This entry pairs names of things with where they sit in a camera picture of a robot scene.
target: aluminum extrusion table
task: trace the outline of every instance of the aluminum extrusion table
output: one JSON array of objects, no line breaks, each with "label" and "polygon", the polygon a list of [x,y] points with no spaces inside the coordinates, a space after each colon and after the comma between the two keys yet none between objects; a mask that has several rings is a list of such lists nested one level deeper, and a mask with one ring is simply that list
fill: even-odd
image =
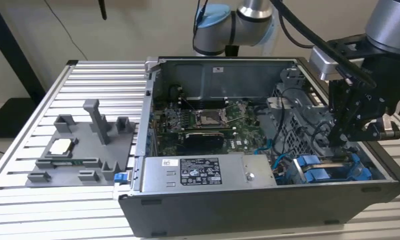
[{"label": "aluminum extrusion table", "polygon": [[[108,121],[140,121],[146,88],[143,61],[80,61],[64,68],[38,110],[0,160],[0,239],[134,240],[112,186],[27,188],[28,172],[55,132],[59,114],[91,120],[86,99],[100,99]],[[400,127],[400,117],[392,116]],[[380,143],[400,165],[400,139]],[[131,153],[135,152],[136,136]],[[344,225],[187,236],[184,239],[372,240],[400,239],[400,195],[370,206]]]}]

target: blue cable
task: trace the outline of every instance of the blue cable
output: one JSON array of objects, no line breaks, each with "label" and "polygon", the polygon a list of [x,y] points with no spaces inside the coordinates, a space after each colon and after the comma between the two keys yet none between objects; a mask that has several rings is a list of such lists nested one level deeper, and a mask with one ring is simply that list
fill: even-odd
[{"label": "blue cable", "polygon": [[264,151],[272,148],[272,140],[267,139],[267,147],[260,147],[259,149],[255,150],[254,154],[258,155],[259,151]]},{"label": "blue cable", "polygon": [[278,157],[278,159],[275,160],[275,163],[274,163],[271,169],[275,170],[275,169],[278,168],[279,162],[280,162],[280,160],[283,159],[283,157],[284,157],[286,155],[287,155],[287,154],[284,153],[284,154],[282,154],[282,155]]}]

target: small white sticker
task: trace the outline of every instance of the small white sticker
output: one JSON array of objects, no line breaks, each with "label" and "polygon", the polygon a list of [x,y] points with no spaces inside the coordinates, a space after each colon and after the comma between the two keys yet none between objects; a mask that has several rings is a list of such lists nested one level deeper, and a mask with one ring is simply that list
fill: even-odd
[{"label": "small white sticker", "polygon": [[214,67],[214,73],[223,73],[224,72],[224,68],[222,66],[219,67]]},{"label": "small white sticker", "polygon": [[162,166],[164,167],[178,167],[179,166],[179,159],[163,159]]}]

